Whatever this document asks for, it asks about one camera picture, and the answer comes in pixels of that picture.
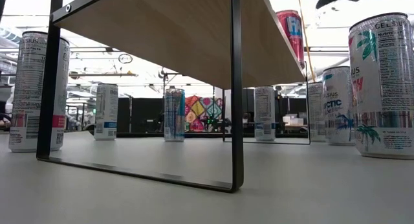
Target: wooden shelf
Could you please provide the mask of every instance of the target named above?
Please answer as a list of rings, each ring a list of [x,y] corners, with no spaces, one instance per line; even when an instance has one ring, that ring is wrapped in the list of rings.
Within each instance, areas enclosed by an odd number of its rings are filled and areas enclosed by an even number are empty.
[[[54,24],[192,78],[230,88],[230,0],[75,0]],[[269,0],[241,0],[243,87],[302,82]]]

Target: celsius can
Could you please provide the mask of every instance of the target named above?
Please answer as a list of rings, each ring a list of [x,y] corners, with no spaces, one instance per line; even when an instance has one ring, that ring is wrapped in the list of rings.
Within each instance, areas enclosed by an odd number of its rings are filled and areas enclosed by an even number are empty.
[[[276,138],[273,87],[256,87],[254,89],[254,121],[256,140],[274,140]]]
[[[414,159],[414,64],[406,14],[351,27],[356,147],[364,156]]]
[[[47,33],[33,31],[23,33],[19,44],[12,125],[8,142],[12,152],[35,152],[37,148],[43,73],[47,73],[45,71],[46,46]],[[63,146],[69,56],[69,43],[61,38],[50,142],[52,151],[59,150]]]
[[[98,84],[96,90],[95,140],[115,140],[118,120],[118,86]]]
[[[308,85],[310,141],[325,142],[325,115],[322,109],[322,82]]]
[[[284,10],[276,12],[276,16],[289,39],[290,45],[292,46],[300,65],[304,68],[302,22],[298,12],[295,10]]]
[[[339,66],[323,71],[323,114],[326,141],[331,145],[354,146],[351,70]]]
[[[184,90],[167,89],[164,99],[164,140],[182,142],[186,128]]]

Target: desk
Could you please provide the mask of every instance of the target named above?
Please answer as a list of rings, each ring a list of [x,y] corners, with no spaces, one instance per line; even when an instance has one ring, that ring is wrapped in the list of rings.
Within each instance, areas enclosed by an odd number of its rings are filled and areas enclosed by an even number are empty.
[[[207,179],[231,173],[231,143],[221,139],[169,146],[162,139],[154,139],[159,145],[142,144],[149,139],[79,144],[91,137],[66,133],[62,149],[52,155]],[[224,194],[37,161],[33,153],[9,153],[7,138],[0,135],[0,222],[5,224],[409,224],[414,219],[414,177],[407,176],[414,162],[362,157],[350,146],[245,144],[245,184]]]

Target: colorful artwork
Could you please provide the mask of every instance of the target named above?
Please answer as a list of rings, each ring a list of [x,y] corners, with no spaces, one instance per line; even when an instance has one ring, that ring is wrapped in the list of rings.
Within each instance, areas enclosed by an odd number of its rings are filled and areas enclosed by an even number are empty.
[[[186,98],[185,115],[188,123],[186,131],[205,131],[202,120],[207,117],[220,119],[222,107],[223,100],[221,98],[213,100],[213,98],[202,98],[195,95]]]

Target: red can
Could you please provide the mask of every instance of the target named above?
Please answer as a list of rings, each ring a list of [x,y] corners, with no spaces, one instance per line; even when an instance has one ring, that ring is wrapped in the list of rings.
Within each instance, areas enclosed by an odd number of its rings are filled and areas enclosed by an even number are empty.
[[[302,21],[299,13],[295,10],[284,10],[276,12],[280,24],[285,31],[290,45],[299,60],[302,68],[305,67],[303,62],[303,37],[302,37]]]

